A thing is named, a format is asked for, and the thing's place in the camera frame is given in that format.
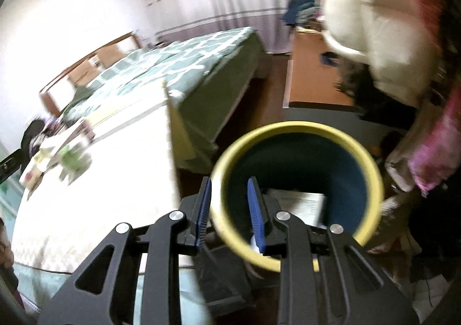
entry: wooden tabletop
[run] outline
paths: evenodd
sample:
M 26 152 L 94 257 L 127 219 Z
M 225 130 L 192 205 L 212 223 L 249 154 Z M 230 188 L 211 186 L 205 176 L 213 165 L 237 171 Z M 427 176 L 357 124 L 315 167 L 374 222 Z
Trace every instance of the wooden tabletop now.
M 353 111 L 354 102 L 337 91 L 338 69 L 324 65 L 319 55 L 328 50 L 321 33 L 296 32 L 285 87 L 285 107 Z

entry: brown pillow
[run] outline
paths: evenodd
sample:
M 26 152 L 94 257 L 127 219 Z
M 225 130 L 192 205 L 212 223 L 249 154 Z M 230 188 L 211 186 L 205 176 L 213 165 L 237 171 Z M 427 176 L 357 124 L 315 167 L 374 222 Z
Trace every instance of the brown pillow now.
M 121 51 L 117 44 L 112 44 L 111 46 L 102 47 L 96 51 L 99 59 L 101 60 L 103 66 L 107 69 L 110 66 L 114 65 L 117 61 L 123 59 L 126 56 L 126 53 Z
M 90 64 L 88 60 L 83 61 L 69 74 L 69 80 L 76 86 L 84 86 L 98 76 L 101 71 Z

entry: yellow rim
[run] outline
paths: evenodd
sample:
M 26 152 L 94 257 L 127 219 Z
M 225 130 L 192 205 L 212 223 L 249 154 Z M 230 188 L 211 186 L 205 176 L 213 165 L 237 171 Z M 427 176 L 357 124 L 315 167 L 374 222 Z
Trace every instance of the yellow rim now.
M 383 200 L 383 184 L 377 166 L 368 151 L 355 139 L 333 127 L 314 122 L 279 122 L 253 130 L 234 142 L 220 157 L 211 173 L 211 218 L 222 240 L 237 255 L 250 263 L 270 270 L 280 271 L 280 261 L 253 251 L 240 236 L 232 223 L 225 201 L 225 189 L 229 174 L 236 162 L 252 146 L 271 136 L 282 133 L 311 133 L 323 136 L 339 144 L 358 162 L 366 183 L 368 199 L 364 217 L 354 233 L 359 244 L 364 245 L 373 235 L 380 220 L 379 207 Z

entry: metal screw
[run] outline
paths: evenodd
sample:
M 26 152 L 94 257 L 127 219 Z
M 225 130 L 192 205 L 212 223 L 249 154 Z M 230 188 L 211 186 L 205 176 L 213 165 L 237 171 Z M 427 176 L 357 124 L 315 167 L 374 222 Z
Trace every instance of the metal screw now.
M 128 230 L 130 230 L 130 225 L 126 224 L 125 222 L 122 222 L 115 227 L 115 231 L 119 234 L 125 234 Z
M 173 221 L 178 221 L 184 217 L 184 214 L 181 211 L 173 211 L 170 213 L 170 219 Z
M 286 221 L 290 219 L 290 214 L 288 212 L 282 211 L 278 212 L 275 217 L 277 217 L 277 220 Z
M 330 231 L 333 234 L 342 234 L 342 232 L 344 231 L 344 227 L 338 224 L 333 224 L 330 226 Z

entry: trash can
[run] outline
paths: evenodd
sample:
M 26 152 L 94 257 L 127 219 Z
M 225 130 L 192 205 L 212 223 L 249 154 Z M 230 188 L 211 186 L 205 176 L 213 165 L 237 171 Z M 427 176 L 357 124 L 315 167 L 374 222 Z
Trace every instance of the trash can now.
M 211 219 L 216 231 L 237 255 L 258 267 L 280 271 L 280 261 L 250 247 L 251 176 L 262 189 L 324 194 L 324 224 L 342 225 L 361 245 L 379 223 L 382 179 L 373 158 L 355 139 L 314 122 L 261 127 L 234 142 L 211 173 Z

